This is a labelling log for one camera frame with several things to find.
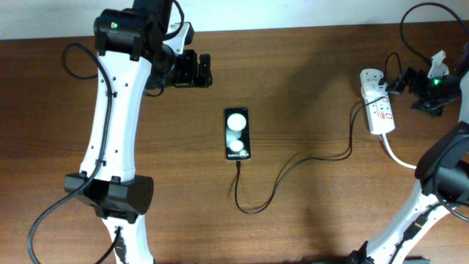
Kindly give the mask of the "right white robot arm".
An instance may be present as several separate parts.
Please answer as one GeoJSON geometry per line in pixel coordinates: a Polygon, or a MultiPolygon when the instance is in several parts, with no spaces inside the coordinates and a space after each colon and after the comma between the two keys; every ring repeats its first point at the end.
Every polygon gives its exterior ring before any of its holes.
{"type": "Polygon", "coordinates": [[[386,140],[394,129],[389,95],[408,89],[418,97],[413,109],[433,117],[456,99],[461,100],[458,123],[413,166],[416,182],[411,195],[391,223],[375,238],[345,259],[346,263],[406,263],[407,255],[426,233],[444,216],[452,214],[467,221],[456,208],[468,205],[468,47],[465,45],[450,74],[444,64],[446,54],[440,51],[430,62],[429,71],[409,67],[391,84],[383,72],[365,69],[361,72],[363,96],[369,127],[373,134],[386,140]]]}

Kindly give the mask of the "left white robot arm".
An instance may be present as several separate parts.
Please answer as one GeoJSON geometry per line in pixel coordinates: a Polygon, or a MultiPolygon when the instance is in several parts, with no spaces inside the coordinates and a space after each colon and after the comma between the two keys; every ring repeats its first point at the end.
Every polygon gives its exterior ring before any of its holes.
{"type": "Polygon", "coordinates": [[[141,99],[146,89],[208,87],[210,56],[185,49],[194,30],[170,12],[144,7],[104,10],[94,24],[101,69],[89,146],[64,189],[94,208],[114,243],[118,263],[153,263],[145,214],[154,182],[136,174],[134,153],[141,99]]]}

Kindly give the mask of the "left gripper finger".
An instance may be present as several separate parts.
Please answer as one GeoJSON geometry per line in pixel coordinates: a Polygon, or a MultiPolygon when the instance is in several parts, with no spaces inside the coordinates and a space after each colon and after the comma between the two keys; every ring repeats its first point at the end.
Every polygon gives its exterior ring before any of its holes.
{"type": "Polygon", "coordinates": [[[199,57],[197,85],[202,88],[207,88],[212,84],[213,77],[211,73],[211,56],[209,54],[201,54],[199,57]]]}
{"type": "Polygon", "coordinates": [[[177,57],[175,69],[177,71],[174,81],[176,88],[198,87],[196,83],[198,75],[197,53],[194,50],[184,50],[177,57]]]}

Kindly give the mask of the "black Galaxy smartphone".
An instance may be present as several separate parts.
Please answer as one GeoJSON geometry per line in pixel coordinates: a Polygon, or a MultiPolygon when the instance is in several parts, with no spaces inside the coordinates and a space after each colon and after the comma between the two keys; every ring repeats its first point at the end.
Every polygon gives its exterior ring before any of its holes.
{"type": "Polygon", "coordinates": [[[251,139],[248,109],[224,109],[225,150],[228,161],[251,159],[251,139]]]}

